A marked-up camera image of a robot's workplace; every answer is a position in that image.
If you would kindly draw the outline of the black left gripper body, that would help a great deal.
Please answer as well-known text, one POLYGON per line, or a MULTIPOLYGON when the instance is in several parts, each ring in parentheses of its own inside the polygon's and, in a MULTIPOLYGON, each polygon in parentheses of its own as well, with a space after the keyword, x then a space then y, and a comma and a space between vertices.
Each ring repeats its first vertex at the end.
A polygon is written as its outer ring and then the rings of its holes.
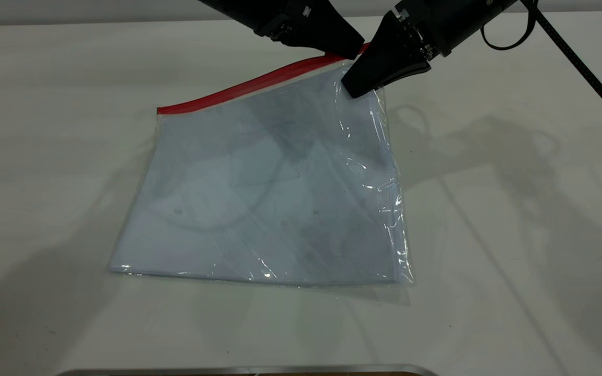
POLYGON ((313 16, 330 15, 329 1, 200 1, 222 15, 271 40, 304 35, 316 22, 313 16))

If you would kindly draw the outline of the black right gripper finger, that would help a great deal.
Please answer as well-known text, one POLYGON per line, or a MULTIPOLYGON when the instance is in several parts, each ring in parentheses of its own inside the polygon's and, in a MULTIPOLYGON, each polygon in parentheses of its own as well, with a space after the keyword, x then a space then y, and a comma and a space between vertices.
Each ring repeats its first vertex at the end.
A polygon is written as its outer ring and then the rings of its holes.
POLYGON ((342 85, 352 98, 359 98, 399 79, 428 72, 432 67, 420 49, 418 37, 377 32, 344 74, 342 85))
POLYGON ((413 74, 420 69, 420 36, 405 21, 386 14, 352 74, 413 74))

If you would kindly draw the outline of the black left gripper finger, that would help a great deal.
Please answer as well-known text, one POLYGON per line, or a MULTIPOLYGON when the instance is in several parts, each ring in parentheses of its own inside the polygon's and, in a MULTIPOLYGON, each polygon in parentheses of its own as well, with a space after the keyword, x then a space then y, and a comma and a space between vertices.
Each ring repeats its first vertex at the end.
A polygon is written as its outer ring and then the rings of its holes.
POLYGON ((319 2, 319 50, 339 57, 357 57, 364 42, 330 1, 319 2))
POLYGON ((290 47, 310 48, 319 50, 319 26, 296 28, 286 37, 286 45, 290 47))

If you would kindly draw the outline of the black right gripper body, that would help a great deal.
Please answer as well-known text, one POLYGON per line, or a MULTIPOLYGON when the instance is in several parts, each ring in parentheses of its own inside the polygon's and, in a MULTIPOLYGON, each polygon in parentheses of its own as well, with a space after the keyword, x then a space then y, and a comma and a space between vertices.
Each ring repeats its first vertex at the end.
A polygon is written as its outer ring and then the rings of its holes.
POLYGON ((401 1, 398 21, 427 58, 447 56, 515 1, 401 1))

